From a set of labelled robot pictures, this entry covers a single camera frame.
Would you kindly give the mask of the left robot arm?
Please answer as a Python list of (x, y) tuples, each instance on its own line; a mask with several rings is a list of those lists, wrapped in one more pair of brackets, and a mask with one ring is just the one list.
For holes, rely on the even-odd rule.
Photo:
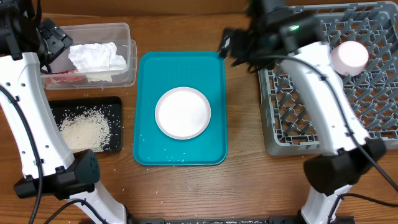
[(94, 223), (132, 223), (128, 209), (106, 190), (93, 151), (74, 153), (57, 128), (41, 74), (72, 39), (40, 4), (1, 2), (1, 107), (16, 140), (22, 179), (14, 186), (20, 198), (53, 195), (76, 205)]

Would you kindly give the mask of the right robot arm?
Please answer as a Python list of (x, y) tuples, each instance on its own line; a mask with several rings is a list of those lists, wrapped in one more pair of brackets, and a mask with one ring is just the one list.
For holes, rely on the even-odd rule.
[(321, 153), (304, 162), (311, 188), (295, 223), (338, 223), (335, 215), (351, 188), (386, 153), (358, 121), (332, 66), (320, 21), (309, 11), (292, 12), (283, 1), (251, 1), (247, 30), (226, 28), (222, 58), (247, 63), (250, 72), (279, 65), (294, 82), (312, 119)]

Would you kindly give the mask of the white napkin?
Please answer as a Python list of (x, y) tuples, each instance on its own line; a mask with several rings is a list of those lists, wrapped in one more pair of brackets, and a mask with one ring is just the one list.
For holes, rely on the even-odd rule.
[(103, 74), (103, 72), (127, 69), (126, 59), (117, 54), (118, 48), (114, 42), (73, 45), (69, 50), (68, 59), (78, 73), (89, 73), (86, 76), (89, 82), (129, 80), (129, 75)]

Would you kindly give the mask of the large white plate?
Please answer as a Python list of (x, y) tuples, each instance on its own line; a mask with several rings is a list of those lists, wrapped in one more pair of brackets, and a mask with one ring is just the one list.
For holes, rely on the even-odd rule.
[(206, 96), (187, 86), (165, 92), (155, 107), (155, 122), (168, 137), (188, 140), (199, 136), (211, 120), (211, 106)]

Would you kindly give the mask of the red sauce packet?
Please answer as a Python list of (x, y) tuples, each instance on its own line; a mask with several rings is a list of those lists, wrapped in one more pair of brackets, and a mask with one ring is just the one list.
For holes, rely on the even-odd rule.
[(47, 78), (50, 83), (66, 83), (66, 82), (80, 82), (85, 79), (85, 76), (76, 75), (77, 70), (67, 70), (64, 72), (51, 73)]

